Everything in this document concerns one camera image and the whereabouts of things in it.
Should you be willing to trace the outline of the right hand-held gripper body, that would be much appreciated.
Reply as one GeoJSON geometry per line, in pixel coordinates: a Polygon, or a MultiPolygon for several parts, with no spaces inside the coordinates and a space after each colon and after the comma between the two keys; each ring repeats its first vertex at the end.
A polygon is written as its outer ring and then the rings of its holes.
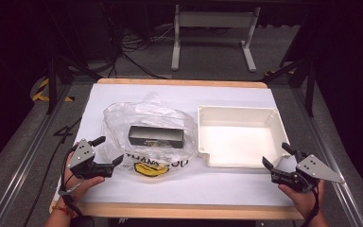
{"type": "Polygon", "coordinates": [[[293,172],[279,170],[270,166],[270,178],[273,183],[284,184],[296,192],[307,193],[314,189],[320,180],[334,183],[345,183],[334,170],[323,163],[317,156],[297,150],[290,151],[296,159],[293,172]]]}

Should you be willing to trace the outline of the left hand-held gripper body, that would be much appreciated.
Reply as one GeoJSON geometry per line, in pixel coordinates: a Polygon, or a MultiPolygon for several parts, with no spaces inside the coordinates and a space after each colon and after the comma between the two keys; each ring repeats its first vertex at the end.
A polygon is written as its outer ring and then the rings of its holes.
{"type": "Polygon", "coordinates": [[[73,156],[67,168],[79,179],[92,179],[97,176],[110,178],[114,166],[112,164],[97,164],[94,161],[94,147],[88,145],[89,141],[81,139],[75,146],[73,156]]]}

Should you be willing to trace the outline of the white square plastic container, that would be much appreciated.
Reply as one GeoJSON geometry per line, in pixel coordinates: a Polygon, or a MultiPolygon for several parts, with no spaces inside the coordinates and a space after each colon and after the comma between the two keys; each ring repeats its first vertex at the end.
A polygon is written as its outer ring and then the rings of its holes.
{"type": "Polygon", "coordinates": [[[263,169],[263,157],[277,166],[290,156],[275,108],[199,106],[198,130],[199,154],[210,167],[263,169]]]}

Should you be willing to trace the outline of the black rectangular box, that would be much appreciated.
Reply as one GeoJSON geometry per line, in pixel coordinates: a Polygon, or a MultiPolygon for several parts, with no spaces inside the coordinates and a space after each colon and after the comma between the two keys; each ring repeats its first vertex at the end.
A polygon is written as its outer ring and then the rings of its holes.
{"type": "Polygon", "coordinates": [[[184,130],[131,126],[129,141],[135,146],[183,148],[184,130]]]}

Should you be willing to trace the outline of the clear plastic bag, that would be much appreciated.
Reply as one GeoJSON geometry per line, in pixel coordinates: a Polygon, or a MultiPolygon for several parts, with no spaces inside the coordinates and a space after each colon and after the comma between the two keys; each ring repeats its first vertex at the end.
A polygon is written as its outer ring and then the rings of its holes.
{"type": "Polygon", "coordinates": [[[106,136],[101,157],[111,161],[124,155],[121,167],[145,177],[174,174],[198,155],[198,126],[188,113],[166,107],[153,94],[143,101],[115,102],[103,111],[101,134],[106,136]],[[183,148],[135,146],[131,126],[184,130],[183,148]]]}

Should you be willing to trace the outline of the person's left hand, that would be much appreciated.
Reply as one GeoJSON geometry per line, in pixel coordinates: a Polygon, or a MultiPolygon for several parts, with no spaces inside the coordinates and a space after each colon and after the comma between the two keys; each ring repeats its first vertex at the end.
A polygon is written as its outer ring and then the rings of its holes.
{"type": "Polygon", "coordinates": [[[103,183],[105,179],[101,176],[94,177],[88,180],[82,180],[75,177],[70,169],[67,168],[67,164],[70,162],[73,156],[73,152],[70,152],[66,158],[66,162],[64,165],[63,176],[61,177],[64,180],[65,188],[74,190],[71,192],[71,197],[74,200],[74,204],[77,204],[88,192],[88,190],[100,183],[103,183]]]}

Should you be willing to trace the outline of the person's right hand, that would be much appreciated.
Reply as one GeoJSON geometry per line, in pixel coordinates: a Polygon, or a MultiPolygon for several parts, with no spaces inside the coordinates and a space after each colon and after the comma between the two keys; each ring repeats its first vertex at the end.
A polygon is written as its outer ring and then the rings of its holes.
{"type": "MultiPolygon", "coordinates": [[[[321,180],[318,185],[319,207],[322,207],[323,204],[324,187],[325,180],[321,180]]],[[[315,196],[312,192],[306,194],[299,193],[284,184],[279,184],[278,188],[292,199],[294,206],[304,218],[311,214],[311,210],[316,202],[315,196]]]]}

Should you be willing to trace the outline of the black tape floor mark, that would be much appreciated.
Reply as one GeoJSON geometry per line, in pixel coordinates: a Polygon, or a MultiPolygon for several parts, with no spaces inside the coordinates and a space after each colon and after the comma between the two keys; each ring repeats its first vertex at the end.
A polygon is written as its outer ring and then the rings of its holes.
{"type": "Polygon", "coordinates": [[[54,135],[60,138],[60,143],[61,144],[64,144],[65,141],[66,141],[66,138],[68,136],[72,136],[73,135],[73,133],[71,133],[71,130],[72,130],[72,127],[64,126],[60,130],[56,131],[54,133],[54,135]]]}

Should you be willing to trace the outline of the white paper mat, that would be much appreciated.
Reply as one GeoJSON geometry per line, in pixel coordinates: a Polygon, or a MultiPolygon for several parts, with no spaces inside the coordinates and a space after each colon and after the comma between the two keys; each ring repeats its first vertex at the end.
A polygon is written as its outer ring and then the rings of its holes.
{"type": "MultiPolygon", "coordinates": [[[[78,138],[95,139],[103,111],[115,102],[137,102],[153,94],[163,105],[198,118],[199,106],[277,109],[268,88],[176,85],[100,84],[93,86],[78,130],[78,138]]],[[[291,169],[293,161],[279,165],[291,169]]],[[[200,158],[174,174],[145,177],[116,169],[104,183],[88,190],[81,208],[115,204],[289,207],[291,199],[270,179],[267,169],[210,167],[200,158]]]]}

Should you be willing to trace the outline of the yellow black hazard tape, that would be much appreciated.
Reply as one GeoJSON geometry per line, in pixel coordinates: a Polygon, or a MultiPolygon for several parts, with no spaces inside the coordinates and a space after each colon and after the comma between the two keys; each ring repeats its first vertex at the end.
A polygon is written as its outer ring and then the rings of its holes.
{"type": "Polygon", "coordinates": [[[36,90],[35,94],[32,96],[33,101],[48,101],[49,96],[44,96],[43,91],[48,86],[49,78],[45,77],[42,82],[40,83],[38,89],[36,90]]]}

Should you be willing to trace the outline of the white metal stand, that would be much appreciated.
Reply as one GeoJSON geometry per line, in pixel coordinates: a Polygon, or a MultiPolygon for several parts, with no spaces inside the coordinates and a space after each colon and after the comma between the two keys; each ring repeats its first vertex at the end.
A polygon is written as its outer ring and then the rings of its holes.
{"type": "Polygon", "coordinates": [[[215,11],[185,11],[180,5],[175,6],[174,16],[174,45],[171,61],[171,69],[179,70],[181,55],[181,27],[226,27],[246,28],[248,36],[240,42],[246,64],[251,72],[256,71],[256,65],[251,54],[250,46],[252,36],[260,15],[260,8],[250,12],[215,12],[215,11]]]}

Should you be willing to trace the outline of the aluminium rail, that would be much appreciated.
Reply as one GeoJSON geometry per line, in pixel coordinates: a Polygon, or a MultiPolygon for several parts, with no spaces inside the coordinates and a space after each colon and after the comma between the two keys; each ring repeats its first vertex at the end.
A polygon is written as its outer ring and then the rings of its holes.
{"type": "MultiPolygon", "coordinates": [[[[322,134],[318,127],[317,122],[313,117],[309,116],[309,113],[306,110],[305,106],[305,98],[300,89],[292,88],[291,92],[295,97],[296,102],[300,106],[301,113],[303,118],[308,125],[311,133],[317,144],[317,150],[321,159],[331,167],[339,177],[343,180],[345,177],[342,175],[331,150],[327,147],[327,145],[323,141],[322,134]]],[[[354,196],[347,185],[347,182],[344,180],[343,183],[333,183],[334,190],[337,194],[337,197],[342,205],[342,208],[345,212],[346,217],[348,218],[351,227],[363,227],[363,216],[359,211],[359,207],[354,200],[354,196]]]]}
{"type": "Polygon", "coordinates": [[[22,133],[20,138],[20,133],[15,132],[2,151],[6,157],[0,157],[0,227],[18,196],[39,154],[48,129],[70,89],[70,85],[60,87],[57,92],[58,103],[51,113],[47,111],[37,113],[35,118],[28,115],[21,127],[31,129],[31,133],[29,135],[22,133]]]}

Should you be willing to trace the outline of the black metal frame stand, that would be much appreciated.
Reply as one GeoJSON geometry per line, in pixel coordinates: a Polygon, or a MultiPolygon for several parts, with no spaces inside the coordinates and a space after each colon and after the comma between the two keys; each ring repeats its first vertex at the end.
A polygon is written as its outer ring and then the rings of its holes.
{"type": "Polygon", "coordinates": [[[98,73],[88,69],[86,66],[72,61],[67,57],[54,55],[47,64],[49,97],[47,114],[54,112],[60,100],[57,92],[57,79],[60,79],[61,82],[66,85],[70,85],[74,80],[73,73],[70,72],[69,66],[76,68],[83,75],[86,75],[95,81],[101,79],[101,76],[98,73]]]}
{"type": "Polygon", "coordinates": [[[260,82],[268,83],[282,75],[286,75],[289,71],[294,70],[293,76],[288,81],[291,88],[299,88],[304,81],[306,84],[304,107],[310,117],[313,117],[313,96],[315,90],[316,76],[314,73],[313,62],[310,59],[302,59],[294,61],[287,66],[283,66],[281,69],[271,72],[260,79],[260,82]]]}

